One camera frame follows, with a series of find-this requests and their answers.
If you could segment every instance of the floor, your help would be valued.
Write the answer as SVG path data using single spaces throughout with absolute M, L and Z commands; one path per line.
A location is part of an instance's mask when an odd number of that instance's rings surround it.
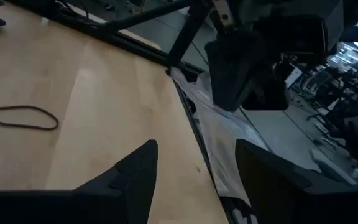
M 145 0 L 144 11 L 166 3 L 163 0 Z M 105 11 L 100 5 L 93 2 L 87 2 L 86 5 L 91 13 L 105 20 L 116 19 L 115 13 Z M 128 10 L 123 10 L 120 11 L 118 18 L 122 19 L 130 15 Z M 173 12 L 137 24 L 128 28 L 128 30 L 159 44 L 162 50 L 168 52 L 183 27 L 186 17 L 185 13 Z M 208 65 L 203 60 L 203 58 L 206 58 L 204 45 L 213 40 L 215 35 L 215 31 L 209 25 L 204 24 L 183 60 L 207 70 Z M 246 119 L 250 121 L 266 144 L 277 155 L 304 168 L 319 170 L 311 158 L 310 151 L 313 149 L 320 150 L 350 174 L 352 172 L 351 163 L 347 158 L 346 151 L 336 150 L 321 140 L 321 132 L 314 125 L 317 121 L 306 121 L 306 118 L 312 114 L 314 114 L 314 110 L 305 102 L 297 103 L 294 101 L 285 111 L 246 111 Z

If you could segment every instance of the clear plastic bag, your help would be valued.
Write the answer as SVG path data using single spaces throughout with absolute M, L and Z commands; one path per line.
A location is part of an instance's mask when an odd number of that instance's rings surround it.
M 240 198 L 250 205 L 237 168 L 236 140 L 245 139 L 263 149 L 268 147 L 246 120 L 213 104 L 209 73 L 199 75 L 196 83 L 188 83 L 177 68 L 172 69 L 171 76 L 196 105 L 219 196 Z

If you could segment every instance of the wooden table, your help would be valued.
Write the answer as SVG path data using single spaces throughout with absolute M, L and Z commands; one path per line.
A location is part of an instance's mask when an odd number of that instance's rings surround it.
M 227 223 L 164 67 L 11 4 L 0 17 L 0 106 L 40 106 L 61 122 L 53 132 L 0 127 L 0 190 L 74 189 L 156 139 L 149 223 Z M 32 111 L 0 119 L 50 124 Z

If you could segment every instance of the black metal frame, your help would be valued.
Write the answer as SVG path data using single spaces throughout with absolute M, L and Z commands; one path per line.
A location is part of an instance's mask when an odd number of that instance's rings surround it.
M 109 21 L 105 24 L 98 24 L 91 19 L 82 16 L 76 15 L 72 17 L 65 13 L 62 10 L 58 10 L 52 6 L 55 0 L 7 0 L 17 6 L 23 7 L 27 10 L 30 10 L 36 14 L 44 16 L 48 19 L 51 19 L 55 22 L 63 24 L 67 27 L 80 31 L 84 34 L 90 35 L 94 38 L 107 42 L 116 47 L 122 48 L 128 52 L 146 58 L 150 61 L 158 63 L 160 65 L 166 66 L 168 69 L 170 67 L 179 68 L 183 74 L 186 76 L 186 79 L 190 82 L 194 82 L 197 79 L 197 76 L 200 73 L 203 73 L 204 70 L 198 68 L 190 63 L 181 61 L 185 52 L 189 48 L 192 40 L 194 39 L 196 33 L 202 26 L 209 12 L 213 8 L 213 3 L 211 0 L 176 0 L 170 4 L 160 6 L 158 8 L 145 11 L 138 15 L 134 15 L 127 19 L 120 21 Z M 173 47 L 166 53 L 162 50 L 156 49 L 150 45 L 147 45 L 139 40 L 133 39 L 128 35 L 122 34 L 119 31 L 126 29 L 128 27 L 134 26 L 136 24 L 155 19 L 156 17 L 166 15 L 168 13 L 177 11 L 184 7 L 190 6 L 190 15 L 188 20 L 185 22 L 182 30 L 179 33 Z M 186 95 L 182 90 L 175 84 L 179 97 L 183 103 L 183 107 L 186 111 L 186 115 L 189 119 L 191 128 L 195 134 L 196 140 L 200 147 L 201 153 L 204 157 L 205 163 L 209 170 L 209 174 L 213 180 L 211 166 L 208 159 L 208 153 L 206 151 L 206 146 L 203 141 L 203 137 L 196 127 L 196 124 L 193 120 L 192 113 L 190 112 L 190 106 L 187 102 Z M 233 207 L 232 203 L 228 200 L 221 198 L 222 206 L 226 212 L 227 219 L 229 223 L 234 223 L 233 215 L 229 208 Z

